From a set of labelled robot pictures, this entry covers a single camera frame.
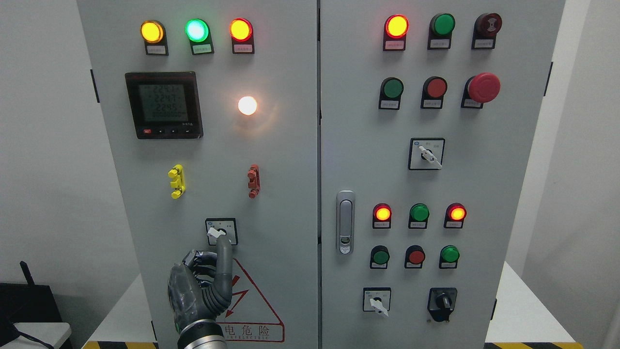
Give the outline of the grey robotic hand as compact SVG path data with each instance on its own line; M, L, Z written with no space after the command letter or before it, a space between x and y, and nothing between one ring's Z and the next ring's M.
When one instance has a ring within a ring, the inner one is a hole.
M168 296L179 335L198 322L214 322L232 299L233 253L226 236L217 237L217 252L191 250L173 265Z

